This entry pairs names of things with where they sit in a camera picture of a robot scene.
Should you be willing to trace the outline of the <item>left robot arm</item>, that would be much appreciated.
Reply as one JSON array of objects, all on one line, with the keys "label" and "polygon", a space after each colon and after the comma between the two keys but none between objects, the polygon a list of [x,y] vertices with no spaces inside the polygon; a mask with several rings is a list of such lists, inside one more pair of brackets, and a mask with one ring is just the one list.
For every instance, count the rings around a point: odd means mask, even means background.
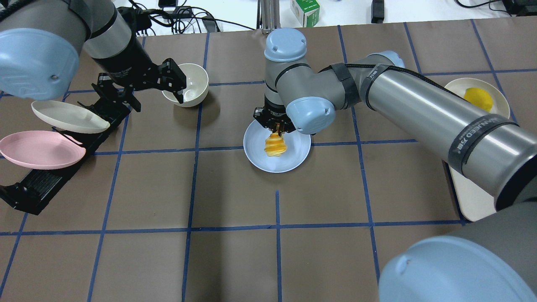
[{"label": "left robot arm", "polygon": [[156,65],[110,0],[2,0],[1,90],[51,101],[71,85],[86,52],[112,87],[169,91],[179,103],[186,76],[172,59]]}]

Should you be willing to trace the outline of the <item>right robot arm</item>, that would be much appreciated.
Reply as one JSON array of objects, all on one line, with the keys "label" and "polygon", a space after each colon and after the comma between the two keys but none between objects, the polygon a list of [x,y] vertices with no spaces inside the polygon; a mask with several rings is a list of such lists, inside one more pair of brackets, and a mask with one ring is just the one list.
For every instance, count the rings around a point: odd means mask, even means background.
[{"label": "right robot arm", "polygon": [[392,51],[315,73],[297,29],[266,39],[265,104],[255,119],[316,134],[359,102],[411,134],[495,198],[495,214],[415,243],[390,260],[381,302],[535,302],[536,135],[405,69]]}]

